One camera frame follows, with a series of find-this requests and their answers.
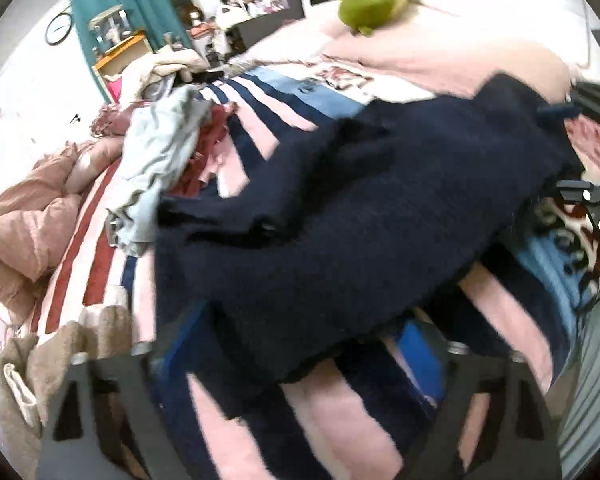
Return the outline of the glass display case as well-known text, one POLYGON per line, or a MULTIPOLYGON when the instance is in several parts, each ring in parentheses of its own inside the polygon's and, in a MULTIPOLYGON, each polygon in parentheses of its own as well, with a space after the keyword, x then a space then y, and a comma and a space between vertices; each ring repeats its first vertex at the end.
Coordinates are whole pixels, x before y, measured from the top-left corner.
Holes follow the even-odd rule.
POLYGON ((88 30, 96 40, 97 51, 105 55, 133 35, 133 29, 121 4, 100 12, 88 22, 88 30))

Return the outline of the shiny pink handbag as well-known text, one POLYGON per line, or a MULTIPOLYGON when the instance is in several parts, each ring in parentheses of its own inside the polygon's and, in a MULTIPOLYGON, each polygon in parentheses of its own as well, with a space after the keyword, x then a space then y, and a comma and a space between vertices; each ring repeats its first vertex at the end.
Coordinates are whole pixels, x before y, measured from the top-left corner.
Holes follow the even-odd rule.
POLYGON ((119 103, 104 105, 91 124, 91 135, 96 139, 124 136, 129 129, 134 110, 142 105, 142 102, 134 102, 127 106, 121 106, 119 103))

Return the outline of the teal curtain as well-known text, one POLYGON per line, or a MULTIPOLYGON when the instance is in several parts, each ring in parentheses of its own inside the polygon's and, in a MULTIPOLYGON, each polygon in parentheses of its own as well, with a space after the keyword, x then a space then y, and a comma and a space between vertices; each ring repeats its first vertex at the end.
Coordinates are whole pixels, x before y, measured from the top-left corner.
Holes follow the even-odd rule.
MULTIPOLYGON (((178 18, 171 0, 70 0, 73 26, 78 34, 87 68, 105 101, 105 96, 92 73, 92 66, 102 55, 96 49, 96 40, 88 30, 88 22, 95 15, 118 4, 121 4, 128 14, 133 34, 139 29, 146 32, 148 41, 154 49, 152 53, 157 53, 169 44, 179 44, 187 49, 193 47, 192 40, 178 18)), ((119 78, 111 79, 110 92, 112 88, 121 86, 119 78)))

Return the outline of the pile of white bedding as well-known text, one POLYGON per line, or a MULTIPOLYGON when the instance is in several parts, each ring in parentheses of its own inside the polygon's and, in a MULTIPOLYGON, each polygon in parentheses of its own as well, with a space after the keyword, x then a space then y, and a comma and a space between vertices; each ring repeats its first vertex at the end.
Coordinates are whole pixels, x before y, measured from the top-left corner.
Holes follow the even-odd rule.
POLYGON ((209 67, 208 61, 193 49, 173 50, 165 46, 157 53, 144 54, 122 70, 119 102, 138 101, 150 84, 172 74, 185 75, 185 81, 191 82, 193 74, 205 72, 209 67))

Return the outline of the pink ribbed duvet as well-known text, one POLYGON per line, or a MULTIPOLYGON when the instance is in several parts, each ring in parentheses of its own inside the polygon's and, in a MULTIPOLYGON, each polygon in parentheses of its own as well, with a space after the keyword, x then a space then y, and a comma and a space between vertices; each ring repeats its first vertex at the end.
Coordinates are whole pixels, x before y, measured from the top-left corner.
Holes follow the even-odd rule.
POLYGON ((34 310, 65 255, 87 192, 121 156, 122 145, 120 136, 69 143, 0 194, 0 305, 12 324, 34 310))

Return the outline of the light blue garment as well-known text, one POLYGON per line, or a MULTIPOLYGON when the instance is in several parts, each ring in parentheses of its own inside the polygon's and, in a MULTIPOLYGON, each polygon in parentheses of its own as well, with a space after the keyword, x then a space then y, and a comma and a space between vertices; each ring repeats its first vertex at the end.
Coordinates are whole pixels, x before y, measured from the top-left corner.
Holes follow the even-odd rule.
POLYGON ((186 84, 132 114, 120 165, 106 192, 110 246, 139 257, 155 241, 160 195, 180 180, 211 107, 186 84))

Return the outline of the dark red garment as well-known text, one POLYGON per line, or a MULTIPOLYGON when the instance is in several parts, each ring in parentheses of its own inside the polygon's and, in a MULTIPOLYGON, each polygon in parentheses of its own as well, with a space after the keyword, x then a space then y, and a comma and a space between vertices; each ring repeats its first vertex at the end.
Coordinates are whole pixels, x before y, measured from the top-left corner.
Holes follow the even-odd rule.
POLYGON ((237 104, 234 102, 212 105, 211 118, 200 127, 193 155, 169 195, 197 196, 214 179, 221 177, 225 168, 240 168, 240 159, 228 128, 228 120, 236 112, 237 104))

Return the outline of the yellow shelf cabinet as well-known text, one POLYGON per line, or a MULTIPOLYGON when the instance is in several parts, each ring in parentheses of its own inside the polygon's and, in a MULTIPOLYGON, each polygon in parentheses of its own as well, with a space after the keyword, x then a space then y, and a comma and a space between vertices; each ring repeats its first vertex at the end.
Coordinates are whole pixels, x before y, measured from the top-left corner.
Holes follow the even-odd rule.
POLYGON ((96 61, 92 66, 92 73, 108 103, 116 102, 109 88, 111 79, 118 79, 126 66, 152 52, 154 49, 148 41, 146 32, 139 29, 96 61))

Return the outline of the mannequin head with wig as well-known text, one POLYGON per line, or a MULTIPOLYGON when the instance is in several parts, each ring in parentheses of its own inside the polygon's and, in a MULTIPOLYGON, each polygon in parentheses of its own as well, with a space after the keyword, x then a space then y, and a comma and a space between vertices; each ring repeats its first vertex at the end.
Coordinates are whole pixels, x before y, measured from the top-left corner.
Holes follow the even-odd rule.
POLYGON ((204 14, 193 3, 185 3, 177 6, 176 13, 186 29, 191 29, 204 22, 204 14))

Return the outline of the polka dot pink sheet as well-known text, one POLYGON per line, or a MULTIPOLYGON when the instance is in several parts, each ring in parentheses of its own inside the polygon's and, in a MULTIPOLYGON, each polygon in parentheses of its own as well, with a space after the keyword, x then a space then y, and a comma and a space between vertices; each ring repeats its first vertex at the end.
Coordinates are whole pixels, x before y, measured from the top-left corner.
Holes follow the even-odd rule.
POLYGON ((600 184, 600 125, 584 115, 566 119, 565 128, 584 166, 582 178, 600 184))

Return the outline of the dark tall bookshelf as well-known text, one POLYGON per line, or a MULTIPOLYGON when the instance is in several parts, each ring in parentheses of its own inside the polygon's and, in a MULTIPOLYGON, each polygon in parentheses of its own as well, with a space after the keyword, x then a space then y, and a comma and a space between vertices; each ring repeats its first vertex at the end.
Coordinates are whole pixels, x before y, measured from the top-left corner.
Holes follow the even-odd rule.
POLYGON ((210 0, 210 8, 204 11, 231 54, 245 52, 302 16, 300 0, 210 0))

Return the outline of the pink pillow near headboard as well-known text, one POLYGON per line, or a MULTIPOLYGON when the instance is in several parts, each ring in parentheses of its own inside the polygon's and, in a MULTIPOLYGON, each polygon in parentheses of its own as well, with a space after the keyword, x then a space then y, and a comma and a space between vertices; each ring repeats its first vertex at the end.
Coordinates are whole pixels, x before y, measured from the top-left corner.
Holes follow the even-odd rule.
POLYGON ((497 73, 519 79, 548 102, 562 101, 571 88, 569 67, 546 47, 426 6, 411 6, 370 36, 343 32, 321 56, 454 96, 473 96, 497 73))

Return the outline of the beige knit garment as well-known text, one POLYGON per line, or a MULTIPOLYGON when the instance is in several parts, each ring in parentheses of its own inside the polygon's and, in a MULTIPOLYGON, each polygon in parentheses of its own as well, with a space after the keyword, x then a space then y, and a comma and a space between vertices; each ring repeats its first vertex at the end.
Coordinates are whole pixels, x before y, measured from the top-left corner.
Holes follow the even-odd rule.
POLYGON ((132 328, 128 308, 93 306, 46 340, 27 334, 6 342, 0 353, 0 425, 7 457, 21 478, 35 477, 50 400, 71 358, 81 352, 91 359, 124 356, 132 328))

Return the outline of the round black wall clock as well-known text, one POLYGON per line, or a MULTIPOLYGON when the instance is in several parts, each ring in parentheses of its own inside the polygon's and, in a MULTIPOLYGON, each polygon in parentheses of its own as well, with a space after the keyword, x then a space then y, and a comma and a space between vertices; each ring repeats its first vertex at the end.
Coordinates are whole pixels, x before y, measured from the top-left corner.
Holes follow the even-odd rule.
POLYGON ((68 11, 58 13, 45 29, 45 42, 51 47, 58 46, 69 36, 73 28, 73 17, 68 11))

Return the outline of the striped pink navy blanket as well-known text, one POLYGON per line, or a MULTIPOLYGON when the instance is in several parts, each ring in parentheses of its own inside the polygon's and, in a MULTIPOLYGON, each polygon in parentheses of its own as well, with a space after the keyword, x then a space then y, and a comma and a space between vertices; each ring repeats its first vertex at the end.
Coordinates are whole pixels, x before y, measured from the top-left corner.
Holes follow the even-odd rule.
POLYGON ((220 114, 224 162, 164 188, 126 259, 135 327, 109 359, 48 310, 31 364, 61 382, 36 474, 436 479, 560 474, 542 397, 576 348, 600 238, 562 91, 499 73, 466 98, 343 94, 301 66, 184 86, 129 141, 220 114))

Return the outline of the navy planet sweater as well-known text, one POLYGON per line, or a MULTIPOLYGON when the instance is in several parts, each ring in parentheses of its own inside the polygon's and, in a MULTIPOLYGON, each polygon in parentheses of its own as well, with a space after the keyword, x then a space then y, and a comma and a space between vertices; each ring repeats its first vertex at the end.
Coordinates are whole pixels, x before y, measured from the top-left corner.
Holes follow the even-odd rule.
POLYGON ((207 300, 249 365, 282 380, 389 323, 581 171, 549 106, 505 74, 470 99, 376 100, 279 144, 234 197, 163 198, 157 325, 207 300))

